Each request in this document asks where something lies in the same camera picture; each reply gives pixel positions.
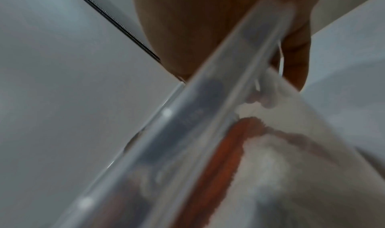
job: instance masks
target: white surface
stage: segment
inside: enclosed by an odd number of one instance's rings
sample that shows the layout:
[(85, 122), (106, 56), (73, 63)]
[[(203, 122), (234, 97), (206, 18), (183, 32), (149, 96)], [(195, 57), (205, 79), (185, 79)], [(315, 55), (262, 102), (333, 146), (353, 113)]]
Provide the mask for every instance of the white surface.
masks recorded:
[(313, 36), (303, 97), (352, 146), (385, 163), (385, 0)]
[(127, 30), (150, 47), (136, 14), (133, 0), (93, 0), (120, 22)]
[(45, 228), (178, 81), (83, 0), (0, 17), (0, 227)]

